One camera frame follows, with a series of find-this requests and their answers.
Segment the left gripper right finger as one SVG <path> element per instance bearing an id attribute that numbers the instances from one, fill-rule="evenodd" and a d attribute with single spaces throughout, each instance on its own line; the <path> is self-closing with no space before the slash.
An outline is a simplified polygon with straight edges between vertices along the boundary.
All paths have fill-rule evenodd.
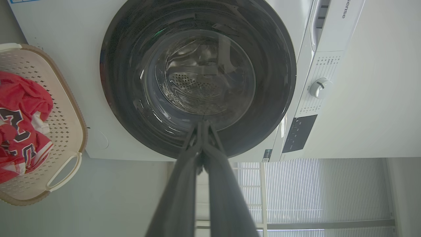
<path id="1" fill-rule="evenodd" d="M 204 168 L 209 175 L 212 237 L 257 237 L 257 227 L 217 131 L 203 122 Z"/>

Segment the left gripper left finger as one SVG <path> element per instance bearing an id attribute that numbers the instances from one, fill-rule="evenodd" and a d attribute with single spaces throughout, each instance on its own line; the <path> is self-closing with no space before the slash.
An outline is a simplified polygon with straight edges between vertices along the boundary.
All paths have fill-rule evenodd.
<path id="1" fill-rule="evenodd" d="M 196 177 L 203 169 L 202 133 L 202 122 L 191 127 L 146 231 L 147 237 L 194 236 Z"/>

